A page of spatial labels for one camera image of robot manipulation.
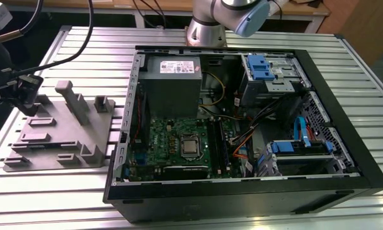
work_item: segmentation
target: white label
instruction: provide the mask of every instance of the white label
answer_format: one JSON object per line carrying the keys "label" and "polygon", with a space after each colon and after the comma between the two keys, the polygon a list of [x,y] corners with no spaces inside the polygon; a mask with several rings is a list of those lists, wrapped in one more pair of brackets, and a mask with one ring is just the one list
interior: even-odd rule
{"label": "white label", "polygon": [[272,73],[281,73],[280,69],[272,69]]}
{"label": "white label", "polygon": [[248,163],[248,161],[246,161],[244,167],[247,168],[247,170],[248,170],[250,172],[252,172],[252,165]]}
{"label": "white label", "polygon": [[234,105],[238,107],[239,106],[239,98],[234,98]]}
{"label": "white label", "polygon": [[192,61],[162,61],[159,73],[194,73]]}

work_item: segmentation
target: silver robot arm segment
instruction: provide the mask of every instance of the silver robot arm segment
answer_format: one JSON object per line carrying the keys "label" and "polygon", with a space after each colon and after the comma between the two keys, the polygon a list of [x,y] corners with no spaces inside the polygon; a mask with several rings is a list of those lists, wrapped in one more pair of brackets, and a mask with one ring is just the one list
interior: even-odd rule
{"label": "silver robot arm segment", "polygon": [[194,0],[187,29],[190,46],[224,45],[224,27],[242,37],[260,28],[270,12],[267,0]]}

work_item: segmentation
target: cpu socket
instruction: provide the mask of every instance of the cpu socket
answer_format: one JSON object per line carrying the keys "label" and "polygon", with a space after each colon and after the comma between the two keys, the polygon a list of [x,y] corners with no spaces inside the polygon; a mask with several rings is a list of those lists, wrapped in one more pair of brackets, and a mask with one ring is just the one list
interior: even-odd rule
{"label": "cpu socket", "polygon": [[199,138],[194,134],[183,134],[179,138],[180,156],[187,160],[194,160],[199,157]]}

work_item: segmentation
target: table leg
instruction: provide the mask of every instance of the table leg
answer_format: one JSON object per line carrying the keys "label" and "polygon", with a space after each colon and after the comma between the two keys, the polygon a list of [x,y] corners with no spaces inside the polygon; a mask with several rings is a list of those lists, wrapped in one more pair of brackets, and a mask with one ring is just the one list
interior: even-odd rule
{"label": "table leg", "polygon": [[134,11],[132,16],[134,16],[135,28],[144,28],[144,19],[140,16],[139,12]]}
{"label": "table leg", "polygon": [[307,25],[304,33],[315,34],[317,32],[320,25],[321,25],[323,19],[324,19],[324,16],[312,16],[312,21]]}

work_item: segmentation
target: slotted aluminum surface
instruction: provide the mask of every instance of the slotted aluminum surface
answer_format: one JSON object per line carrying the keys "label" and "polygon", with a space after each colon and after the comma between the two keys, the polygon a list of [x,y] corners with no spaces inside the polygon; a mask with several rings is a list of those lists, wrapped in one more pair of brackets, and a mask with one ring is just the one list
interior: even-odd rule
{"label": "slotted aluminum surface", "polygon": [[[86,29],[59,31],[42,63],[74,54]],[[250,38],[226,34],[228,47],[305,49],[333,91],[367,148],[383,171],[383,88],[345,47],[345,41],[324,34],[256,33]],[[82,55],[70,63],[43,70],[41,93],[61,100],[53,86],[71,80],[74,92],[90,98],[107,95],[118,108],[108,137],[107,155],[118,139],[128,68],[135,45],[182,46],[183,30],[95,28]],[[0,132],[0,159],[6,157],[22,127],[14,110]],[[0,229],[138,228],[102,203],[107,163],[96,169],[6,173],[0,161]],[[162,229],[383,229],[383,191],[347,201],[311,215],[212,219],[147,224]]]}

